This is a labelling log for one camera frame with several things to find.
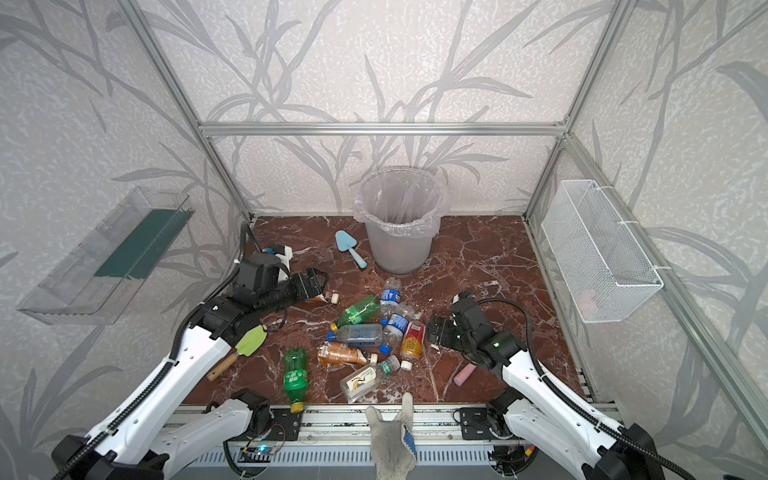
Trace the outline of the orange drink bottle red label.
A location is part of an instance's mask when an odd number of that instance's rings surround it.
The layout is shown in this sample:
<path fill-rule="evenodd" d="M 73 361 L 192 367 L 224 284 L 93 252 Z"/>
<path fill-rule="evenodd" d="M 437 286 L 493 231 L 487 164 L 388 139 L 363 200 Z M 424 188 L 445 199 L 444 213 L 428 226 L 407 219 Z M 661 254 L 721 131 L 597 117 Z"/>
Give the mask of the orange drink bottle red label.
<path fill-rule="evenodd" d="M 426 325 L 420 321 L 414 321 L 409 325 L 400 348 L 400 367 L 402 370 L 411 371 L 414 364 L 422 357 L 423 342 L 426 334 Z"/>

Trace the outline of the tea bottle green label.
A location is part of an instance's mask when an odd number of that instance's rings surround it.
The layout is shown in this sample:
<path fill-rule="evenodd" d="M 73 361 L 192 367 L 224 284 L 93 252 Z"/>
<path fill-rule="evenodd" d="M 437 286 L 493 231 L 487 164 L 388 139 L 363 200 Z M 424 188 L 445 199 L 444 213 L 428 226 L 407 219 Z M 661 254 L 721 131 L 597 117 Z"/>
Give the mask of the tea bottle green label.
<path fill-rule="evenodd" d="M 340 381 L 340 388 L 348 403 L 355 403 L 374 392 L 401 367 L 399 359 L 391 355 L 377 364 L 369 363 Z"/>

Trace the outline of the green Sprite bottle front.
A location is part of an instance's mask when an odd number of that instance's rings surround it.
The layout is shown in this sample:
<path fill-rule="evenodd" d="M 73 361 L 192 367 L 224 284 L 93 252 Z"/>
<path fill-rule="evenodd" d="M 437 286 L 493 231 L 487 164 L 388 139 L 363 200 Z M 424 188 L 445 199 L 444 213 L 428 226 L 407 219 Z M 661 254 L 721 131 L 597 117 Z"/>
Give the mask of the green Sprite bottle front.
<path fill-rule="evenodd" d="M 309 389 L 307 353 L 303 347 L 289 349 L 283 358 L 284 391 L 290 402 L 291 412 L 304 410 L 304 399 Z"/>

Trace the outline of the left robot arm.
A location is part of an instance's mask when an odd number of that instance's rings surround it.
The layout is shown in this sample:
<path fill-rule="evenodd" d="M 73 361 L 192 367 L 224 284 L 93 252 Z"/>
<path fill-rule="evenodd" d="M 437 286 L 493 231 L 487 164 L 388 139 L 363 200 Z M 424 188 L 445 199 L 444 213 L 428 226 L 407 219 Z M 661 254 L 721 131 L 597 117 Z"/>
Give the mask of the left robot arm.
<path fill-rule="evenodd" d="M 199 381 L 264 317 L 323 294 L 329 275 L 291 272 L 276 254 L 239 261 L 176 330 L 171 349 L 116 410 L 51 457 L 58 479 L 170 479 L 215 445 L 267 426 L 266 399 L 250 390 L 167 434 L 161 429 Z"/>

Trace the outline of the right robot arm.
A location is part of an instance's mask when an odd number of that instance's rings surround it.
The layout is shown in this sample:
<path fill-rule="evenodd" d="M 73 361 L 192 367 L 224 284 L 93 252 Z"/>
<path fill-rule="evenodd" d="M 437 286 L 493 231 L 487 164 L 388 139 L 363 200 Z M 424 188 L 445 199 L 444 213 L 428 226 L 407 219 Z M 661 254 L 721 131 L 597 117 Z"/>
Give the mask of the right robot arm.
<path fill-rule="evenodd" d="M 483 300 L 462 293 L 447 317 L 427 325 L 429 343 L 462 354 L 490 371 L 507 387 L 490 403 L 503 431 L 541 450 L 576 479 L 682 479 L 690 473 L 661 456 L 642 427 L 623 426 L 585 401 L 538 359 L 534 322 L 525 319 L 525 336 L 496 329 Z"/>

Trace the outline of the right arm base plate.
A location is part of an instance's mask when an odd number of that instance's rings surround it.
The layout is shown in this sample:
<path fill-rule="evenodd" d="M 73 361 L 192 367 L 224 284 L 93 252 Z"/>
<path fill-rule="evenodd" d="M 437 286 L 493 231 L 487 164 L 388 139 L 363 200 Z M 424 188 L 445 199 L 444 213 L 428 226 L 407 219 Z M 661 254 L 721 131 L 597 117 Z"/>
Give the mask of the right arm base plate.
<path fill-rule="evenodd" d="M 509 408 L 504 414 L 487 406 L 463 407 L 454 412 L 461 437 L 465 441 L 483 441 L 493 444 L 533 445 L 531 415 L 519 408 Z"/>

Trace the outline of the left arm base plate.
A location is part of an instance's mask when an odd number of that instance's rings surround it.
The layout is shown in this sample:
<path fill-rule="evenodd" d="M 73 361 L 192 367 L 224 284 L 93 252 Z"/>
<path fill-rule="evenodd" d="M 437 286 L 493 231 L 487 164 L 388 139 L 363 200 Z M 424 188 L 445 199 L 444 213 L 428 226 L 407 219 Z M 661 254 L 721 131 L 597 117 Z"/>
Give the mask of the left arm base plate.
<path fill-rule="evenodd" d="M 242 389 L 231 399 L 245 403 L 253 413 L 246 430 L 234 440 L 296 441 L 299 437 L 303 413 L 293 413 L 289 407 L 274 407 L 270 401 L 255 392 Z"/>

